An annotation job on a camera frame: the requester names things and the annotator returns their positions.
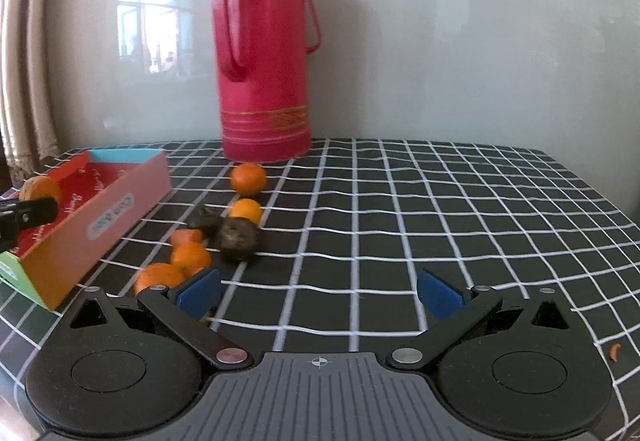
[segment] gray gripper base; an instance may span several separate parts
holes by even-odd
[[[63,441],[47,433],[43,441]],[[216,376],[193,407],[140,441],[491,441],[460,423],[425,379],[394,373],[372,353],[267,353]],[[581,434],[576,441],[596,441]]]

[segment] silver bolt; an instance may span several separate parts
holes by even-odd
[[[249,354],[244,349],[238,349],[236,347],[221,349],[216,354],[216,358],[222,363],[242,363],[248,357]]]
[[[403,347],[391,353],[391,357],[398,363],[418,363],[422,360],[422,353],[412,347]]]

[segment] colorful box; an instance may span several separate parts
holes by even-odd
[[[172,187],[164,151],[151,148],[87,150],[47,176],[62,189],[58,218],[0,253],[0,278],[53,310]]]

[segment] small orange object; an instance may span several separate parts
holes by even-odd
[[[191,230],[191,228],[181,228],[175,230],[171,234],[169,242],[173,247],[180,246],[182,243],[201,243],[204,239],[202,230]]]
[[[177,266],[185,275],[193,274],[195,270],[211,265],[211,255],[207,248],[200,243],[182,243],[174,247],[171,253],[171,263]]]
[[[257,196],[267,186],[267,174],[255,163],[242,163],[231,171],[231,187],[242,197]]]
[[[138,272],[138,278],[134,284],[136,294],[154,284],[163,284],[167,287],[175,287],[184,282],[185,276],[180,269],[171,264],[156,262]]]
[[[34,199],[42,199],[44,197],[52,197],[58,205],[60,205],[62,201],[60,185],[49,176],[29,178],[24,182],[24,185],[22,185],[20,195],[18,195],[20,201],[33,201]]]
[[[253,199],[238,199],[231,208],[229,208],[229,217],[244,217],[249,219],[254,225],[260,225],[262,217],[262,208],[260,203]]]
[[[609,349],[609,358],[612,361],[618,361],[618,349],[622,347],[621,344],[613,344]]]

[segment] white wall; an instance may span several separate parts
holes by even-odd
[[[316,0],[317,136],[541,148],[623,210],[640,195],[640,0]],[[220,134],[209,0],[187,79],[121,78],[116,0],[47,0],[49,82],[67,145]]]

